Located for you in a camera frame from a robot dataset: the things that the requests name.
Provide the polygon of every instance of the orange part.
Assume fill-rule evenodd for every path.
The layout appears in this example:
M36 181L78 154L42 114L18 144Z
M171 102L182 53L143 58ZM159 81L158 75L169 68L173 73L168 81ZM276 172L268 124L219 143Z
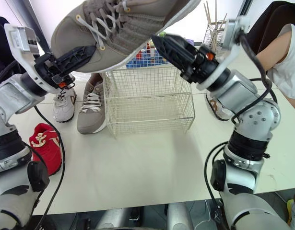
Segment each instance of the orange part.
M210 52L209 52L209 53L207 53L207 54L206 54L206 58L207 58L207 60L208 60L208 61L212 61L212 60L213 60L213 58L214 58L214 55L213 55L213 53L210 53Z
M66 86L66 83L65 82L61 82L60 84L59 84L59 87L62 89L62 88L64 88Z

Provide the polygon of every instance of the gray floor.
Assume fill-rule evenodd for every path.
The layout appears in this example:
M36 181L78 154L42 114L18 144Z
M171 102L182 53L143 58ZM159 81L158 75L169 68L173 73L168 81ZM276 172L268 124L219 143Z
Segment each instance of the gray floor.
M286 201L292 199L294 193L295 189L290 189L278 191L276 193L263 193L258 195L265 199L283 220L287 221L288 213L286 209ZM209 219L209 212L204 200L186 202L186 205L190 212L194 227L198 223ZM164 208L164 205L144 207L143 227L165 229L166 216L164 214ZM51 215L50 218L54 220L58 230L83 230L87 219L91 219L91 229L93 229L103 213L103 211L96 211L77 214L60 214ZM216 224L213 220L205 221L196 228L196 230L216 229Z

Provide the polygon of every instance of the white sneaker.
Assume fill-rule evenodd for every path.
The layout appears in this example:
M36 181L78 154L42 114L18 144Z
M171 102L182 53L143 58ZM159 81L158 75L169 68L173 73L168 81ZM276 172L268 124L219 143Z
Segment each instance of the white sneaker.
M289 213L289 221L291 220L290 228L291 230L295 230L295 203L293 200L289 200L287 202L287 208Z
M214 116L220 121L228 121L233 117L233 112L226 109L217 100L213 99L209 93L206 94L206 102L208 109L214 114Z
M53 118L57 122L68 122L73 118L76 96L74 89L62 90L56 95Z

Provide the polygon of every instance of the wire basket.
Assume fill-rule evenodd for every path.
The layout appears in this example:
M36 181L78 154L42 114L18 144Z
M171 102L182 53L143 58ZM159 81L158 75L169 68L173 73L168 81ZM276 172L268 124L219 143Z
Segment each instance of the wire basket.
M118 135L187 131L194 118L191 86L164 66L117 69L103 74L107 127Z
M203 44L211 49L217 56L220 56L224 53L222 50L222 40L224 36L226 21L222 23L219 21L216 23L211 23L207 25L205 37Z

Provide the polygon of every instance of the sneaker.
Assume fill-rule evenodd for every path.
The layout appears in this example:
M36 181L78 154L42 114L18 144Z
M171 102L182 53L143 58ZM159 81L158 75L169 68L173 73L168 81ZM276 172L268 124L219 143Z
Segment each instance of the sneaker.
M293 200L288 200L287 209L289 213L288 224L292 230L295 230L295 203Z
M76 101L74 89L62 90L54 98L53 118L57 122L68 122L74 117L74 105Z
M103 81L93 86L86 83L83 104L80 108L77 120L77 130L81 134L92 134L106 127L105 101Z
M233 113L221 105L217 100L213 99L209 93L206 94L206 102L209 111L220 121L228 121L233 117Z
M200 0L88 0L73 9L51 38L59 58L78 46L96 46L79 72L105 72L131 60L153 34L184 18Z
M61 167L61 152L59 138L56 131L48 124L40 123L34 129L34 134L29 138L30 146L43 158L48 175L51 176ZM40 159L32 153L34 161Z

